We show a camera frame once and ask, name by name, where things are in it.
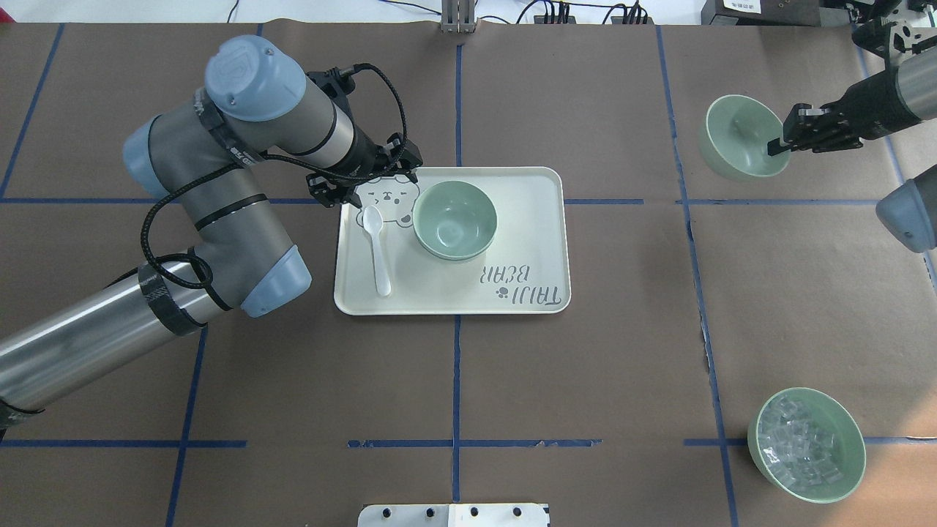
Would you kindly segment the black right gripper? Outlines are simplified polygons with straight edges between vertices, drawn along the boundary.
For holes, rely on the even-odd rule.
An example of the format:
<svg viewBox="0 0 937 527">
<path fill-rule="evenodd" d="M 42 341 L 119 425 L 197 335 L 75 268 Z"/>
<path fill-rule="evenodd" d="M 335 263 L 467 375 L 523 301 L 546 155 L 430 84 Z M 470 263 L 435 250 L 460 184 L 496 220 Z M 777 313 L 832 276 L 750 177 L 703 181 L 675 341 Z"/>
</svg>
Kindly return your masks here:
<svg viewBox="0 0 937 527">
<path fill-rule="evenodd" d="M 858 108 L 858 88 L 848 88 L 837 101 L 813 107 L 809 103 L 794 104 L 783 121 L 783 138 L 767 144 L 770 157 L 788 152 L 837 152 L 863 147 L 853 127 Z"/>
</svg>

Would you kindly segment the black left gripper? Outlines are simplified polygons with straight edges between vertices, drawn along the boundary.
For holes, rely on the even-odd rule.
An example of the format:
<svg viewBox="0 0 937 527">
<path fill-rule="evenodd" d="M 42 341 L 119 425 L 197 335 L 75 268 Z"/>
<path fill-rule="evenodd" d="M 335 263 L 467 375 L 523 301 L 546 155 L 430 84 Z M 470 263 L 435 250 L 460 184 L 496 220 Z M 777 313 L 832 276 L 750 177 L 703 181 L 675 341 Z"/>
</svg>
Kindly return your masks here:
<svg viewBox="0 0 937 527">
<path fill-rule="evenodd" d="M 424 165 L 424 157 L 418 146 L 404 136 L 391 136 L 383 144 L 365 141 L 362 160 L 355 171 L 354 184 L 372 182 L 378 178 L 404 176 L 416 183 L 415 170 Z"/>
</svg>

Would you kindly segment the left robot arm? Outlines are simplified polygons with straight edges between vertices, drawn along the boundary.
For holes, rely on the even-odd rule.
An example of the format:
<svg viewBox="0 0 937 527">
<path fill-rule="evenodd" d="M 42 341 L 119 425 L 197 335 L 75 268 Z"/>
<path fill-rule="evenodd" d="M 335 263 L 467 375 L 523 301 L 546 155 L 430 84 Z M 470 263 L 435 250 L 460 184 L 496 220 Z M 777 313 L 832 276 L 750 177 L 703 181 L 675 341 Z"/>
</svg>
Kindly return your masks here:
<svg viewBox="0 0 937 527">
<path fill-rule="evenodd" d="M 366 184 L 415 182 L 424 164 L 387 73 L 368 62 L 305 70 L 260 34 L 222 43 L 190 100 L 142 124 L 122 156 L 153 200 L 141 263 L 3 338 L 4 433 L 223 313 L 260 318 L 310 287 L 257 167 L 302 169 L 314 201 L 362 208 Z"/>
</svg>

